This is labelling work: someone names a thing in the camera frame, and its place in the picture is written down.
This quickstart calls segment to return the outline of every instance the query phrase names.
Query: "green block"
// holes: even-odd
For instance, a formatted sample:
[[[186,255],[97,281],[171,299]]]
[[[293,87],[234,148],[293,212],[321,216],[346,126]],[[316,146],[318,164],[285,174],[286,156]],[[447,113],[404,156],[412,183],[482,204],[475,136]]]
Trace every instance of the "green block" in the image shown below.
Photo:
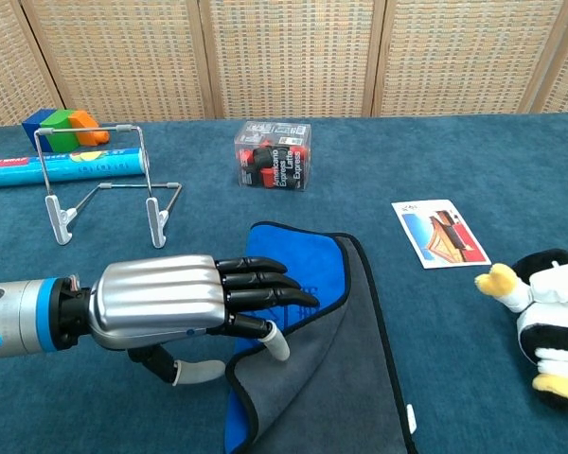
[[[59,109],[50,115],[45,121],[40,123],[42,128],[55,128],[66,130],[71,128],[69,124],[69,115],[74,111],[69,111],[66,109]],[[48,143],[52,148],[53,153],[71,153],[79,145],[78,137],[74,132],[59,132],[56,134],[51,134],[46,137]]]

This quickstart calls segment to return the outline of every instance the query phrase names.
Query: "card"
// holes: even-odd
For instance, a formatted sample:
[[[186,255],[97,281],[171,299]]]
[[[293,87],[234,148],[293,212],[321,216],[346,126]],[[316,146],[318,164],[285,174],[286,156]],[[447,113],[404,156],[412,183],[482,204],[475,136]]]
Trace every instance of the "card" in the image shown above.
[[[490,265],[451,201],[401,201],[392,206],[423,268]]]

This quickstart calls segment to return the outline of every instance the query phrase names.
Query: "stuffed penguin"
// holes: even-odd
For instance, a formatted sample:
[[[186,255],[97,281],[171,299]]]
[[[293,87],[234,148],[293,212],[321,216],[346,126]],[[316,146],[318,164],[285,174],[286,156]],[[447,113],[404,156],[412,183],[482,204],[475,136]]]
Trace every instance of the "stuffed penguin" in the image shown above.
[[[547,404],[568,408],[568,252],[533,253],[511,267],[494,264],[475,285],[519,314],[520,347],[539,372],[532,387]]]

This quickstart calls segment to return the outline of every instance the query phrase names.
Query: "penguin foot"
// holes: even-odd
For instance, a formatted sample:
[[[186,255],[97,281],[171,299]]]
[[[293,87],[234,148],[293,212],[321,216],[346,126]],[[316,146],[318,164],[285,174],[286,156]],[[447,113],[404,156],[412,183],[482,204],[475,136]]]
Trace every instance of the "penguin foot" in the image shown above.
[[[501,298],[513,291],[518,284],[515,271],[503,263],[495,263],[488,274],[475,278],[475,285],[485,295]]]
[[[551,393],[568,400],[568,378],[565,376],[538,374],[532,380],[532,388],[540,393]]]

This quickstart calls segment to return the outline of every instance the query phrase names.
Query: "blue block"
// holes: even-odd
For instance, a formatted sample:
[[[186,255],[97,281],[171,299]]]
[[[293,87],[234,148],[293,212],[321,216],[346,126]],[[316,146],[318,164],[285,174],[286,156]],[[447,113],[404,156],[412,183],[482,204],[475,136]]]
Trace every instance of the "blue block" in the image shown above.
[[[34,140],[34,132],[40,128],[40,123],[45,121],[50,115],[52,115],[57,109],[40,109],[38,112],[33,113],[27,120],[24,120],[21,125],[23,129],[26,130],[27,137],[31,141],[31,145],[36,151],[36,141]],[[40,146],[44,153],[51,153],[52,148],[48,143],[46,136],[40,136]]]

